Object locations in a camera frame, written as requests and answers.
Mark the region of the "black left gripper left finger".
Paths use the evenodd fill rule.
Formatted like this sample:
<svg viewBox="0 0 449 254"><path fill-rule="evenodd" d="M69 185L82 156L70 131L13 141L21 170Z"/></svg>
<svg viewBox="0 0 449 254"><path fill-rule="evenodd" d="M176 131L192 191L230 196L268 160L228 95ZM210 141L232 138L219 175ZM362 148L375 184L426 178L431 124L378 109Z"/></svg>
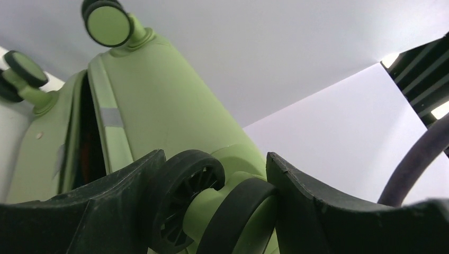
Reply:
<svg viewBox="0 0 449 254"><path fill-rule="evenodd" d="M150 183L166 162L158 149L46 201L1 205L1 253L146 253Z"/></svg>

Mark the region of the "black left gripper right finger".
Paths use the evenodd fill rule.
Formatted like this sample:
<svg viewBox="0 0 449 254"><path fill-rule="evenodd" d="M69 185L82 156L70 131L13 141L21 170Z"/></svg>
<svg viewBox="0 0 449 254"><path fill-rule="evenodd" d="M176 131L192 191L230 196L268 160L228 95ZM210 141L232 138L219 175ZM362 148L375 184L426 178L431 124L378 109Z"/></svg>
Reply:
<svg viewBox="0 0 449 254"><path fill-rule="evenodd" d="M276 153L266 158L279 192L280 253L448 253L448 200L390 207L343 193Z"/></svg>

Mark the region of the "green hard-shell suitcase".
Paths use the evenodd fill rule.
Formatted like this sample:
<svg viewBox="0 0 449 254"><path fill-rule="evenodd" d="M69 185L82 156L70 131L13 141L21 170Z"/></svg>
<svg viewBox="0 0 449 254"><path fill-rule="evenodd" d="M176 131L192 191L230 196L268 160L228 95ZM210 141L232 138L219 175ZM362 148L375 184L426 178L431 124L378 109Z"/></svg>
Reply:
<svg viewBox="0 0 449 254"><path fill-rule="evenodd" d="M4 204L46 201L154 150L146 253L279 253L266 161L180 52L118 1L83 1L108 51L45 92L42 68L8 51L1 98L33 105Z"/></svg>

